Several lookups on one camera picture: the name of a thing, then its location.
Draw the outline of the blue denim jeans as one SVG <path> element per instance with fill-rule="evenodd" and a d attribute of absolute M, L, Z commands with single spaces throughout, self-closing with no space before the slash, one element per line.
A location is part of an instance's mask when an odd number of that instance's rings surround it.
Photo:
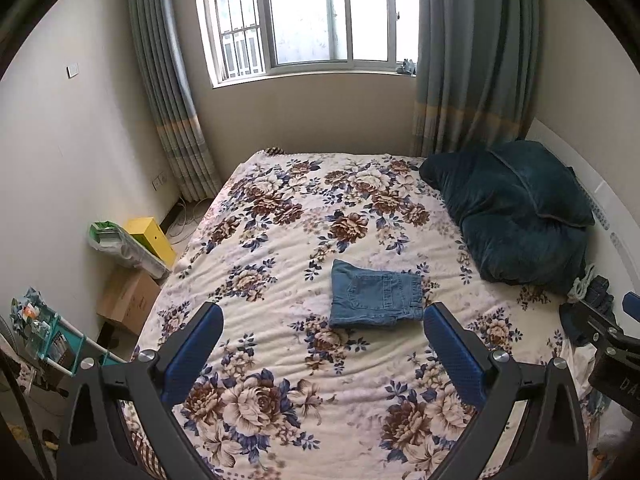
<path fill-rule="evenodd" d="M 400 321 L 422 318 L 423 289 L 419 275 L 360 269 L 335 260 L 331 286 L 331 327 L 390 327 Z"/>

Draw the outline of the dark navy clothing pile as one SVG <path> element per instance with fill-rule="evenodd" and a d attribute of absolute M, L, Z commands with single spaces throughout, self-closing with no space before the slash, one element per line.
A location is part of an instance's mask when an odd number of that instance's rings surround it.
<path fill-rule="evenodd" d="M 608 279 L 597 275 L 589 282 L 582 300 L 560 305 L 559 314 L 564 334 L 574 347 L 583 347 L 590 341 L 586 329 L 588 314 L 597 313 L 608 322 L 617 324 L 613 313 L 614 296 L 608 292 L 608 286 Z"/>

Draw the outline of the light green cloth item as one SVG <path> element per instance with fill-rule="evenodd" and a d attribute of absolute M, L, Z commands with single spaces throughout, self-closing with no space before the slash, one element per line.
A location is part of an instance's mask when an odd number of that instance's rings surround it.
<path fill-rule="evenodd" d="M 594 268 L 596 266 L 593 263 L 589 263 L 585 267 L 585 274 L 582 278 L 576 278 L 572 288 L 567 294 L 567 301 L 570 304 L 576 304 L 576 302 L 585 299 L 588 292 L 588 287 L 594 278 Z"/>

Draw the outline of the white bed headboard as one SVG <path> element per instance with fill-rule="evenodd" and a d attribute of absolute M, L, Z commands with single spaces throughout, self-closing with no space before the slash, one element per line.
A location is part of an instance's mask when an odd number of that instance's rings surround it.
<path fill-rule="evenodd" d="M 640 230 L 638 224 L 600 174 L 582 155 L 537 118 L 530 124 L 527 140 L 537 141 L 570 167 L 588 197 L 594 217 L 590 229 L 587 261 L 610 282 L 610 291 L 622 305 L 626 292 L 639 292 Z"/>

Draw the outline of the teal storage cart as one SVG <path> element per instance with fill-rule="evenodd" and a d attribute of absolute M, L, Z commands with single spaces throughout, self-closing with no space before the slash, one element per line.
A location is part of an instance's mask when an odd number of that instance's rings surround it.
<path fill-rule="evenodd" d="M 10 318 L 27 356 L 52 386 L 77 375 L 89 360 L 104 380 L 126 382 L 126 362 L 50 308 L 38 290 L 29 287 L 23 297 L 13 298 Z"/>

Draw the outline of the cardboard box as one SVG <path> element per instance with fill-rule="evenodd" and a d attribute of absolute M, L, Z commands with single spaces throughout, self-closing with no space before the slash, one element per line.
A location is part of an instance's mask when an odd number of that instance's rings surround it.
<path fill-rule="evenodd" d="M 159 293 L 160 285 L 145 270 L 118 266 L 106 282 L 96 313 L 139 335 Z"/>

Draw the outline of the plastic bag with green item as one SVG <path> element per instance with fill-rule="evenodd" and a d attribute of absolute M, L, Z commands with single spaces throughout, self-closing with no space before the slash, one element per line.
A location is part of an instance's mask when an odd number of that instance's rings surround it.
<path fill-rule="evenodd" d="M 168 266 L 117 223 L 92 222 L 88 227 L 87 238 L 93 249 L 114 258 L 124 268 L 145 270 L 157 281 L 168 277 Z"/>

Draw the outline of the yellow box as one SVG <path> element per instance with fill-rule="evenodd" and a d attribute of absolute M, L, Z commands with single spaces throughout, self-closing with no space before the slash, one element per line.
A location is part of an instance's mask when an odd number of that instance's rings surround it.
<path fill-rule="evenodd" d="M 168 268 L 174 265 L 176 252 L 153 217 L 130 219 L 126 223 L 125 230 L 155 257 L 162 260 Z"/>

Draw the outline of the floral bed blanket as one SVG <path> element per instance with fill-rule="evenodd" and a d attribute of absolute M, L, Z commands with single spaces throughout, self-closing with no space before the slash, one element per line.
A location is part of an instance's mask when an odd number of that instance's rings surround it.
<path fill-rule="evenodd" d="M 559 297 L 484 281 L 415 159 L 257 153 L 234 170 L 146 320 L 156 349 L 213 302 L 224 331 L 179 427 L 218 479 L 425 479 L 474 411 L 422 328 L 446 304 L 521 362 L 564 359 Z"/>

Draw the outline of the right grey striped curtain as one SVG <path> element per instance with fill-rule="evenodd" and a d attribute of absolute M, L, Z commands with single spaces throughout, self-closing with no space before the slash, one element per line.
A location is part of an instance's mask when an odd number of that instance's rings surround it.
<path fill-rule="evenodd" d="M 420 0 L 413 154 L 521 138 L 539 39 L 539 0 Z"/>

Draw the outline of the grey striped curtain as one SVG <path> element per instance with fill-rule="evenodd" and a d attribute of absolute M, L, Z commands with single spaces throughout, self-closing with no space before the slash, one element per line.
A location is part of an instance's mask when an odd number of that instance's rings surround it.
<path fill-rule="evenodd" d="M 539 39 L 539 0 L 420 0 L 413 154 L 521 138 Z"/>
<path fill-rule="evenodd" d="M 198 120 L 171 0 L 128 0 L 143 87 L 160 144 L 181 196 L 215 197 L 221 180 Z"/>

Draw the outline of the left grey striped curtain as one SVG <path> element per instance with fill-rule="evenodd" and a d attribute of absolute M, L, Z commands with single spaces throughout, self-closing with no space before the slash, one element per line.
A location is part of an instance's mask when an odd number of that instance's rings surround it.
<path fill-rule="evenodd" d="M 160 144 L 181 196 L 215 197 L 221 180 L 198 120 L 171 0 L 128 0 L 143 87 Z"/>

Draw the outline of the white wall switch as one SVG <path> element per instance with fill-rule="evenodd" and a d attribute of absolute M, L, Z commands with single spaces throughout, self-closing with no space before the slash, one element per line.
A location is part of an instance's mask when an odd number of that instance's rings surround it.
<path fill-rule="evenodd" d="M 66 66 L 66 74 L 68 79 L 73 79 L 79 74 L 79 65 L 77 63 L 73 63 Z"/>

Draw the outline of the window with white frame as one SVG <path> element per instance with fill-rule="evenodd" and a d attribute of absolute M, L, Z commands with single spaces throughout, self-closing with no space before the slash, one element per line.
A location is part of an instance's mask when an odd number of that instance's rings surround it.
<path fill-rule="evenodd" d="M 419 0 L 195 0 L 213 86 L 319 72 L 411 75 Z"/>

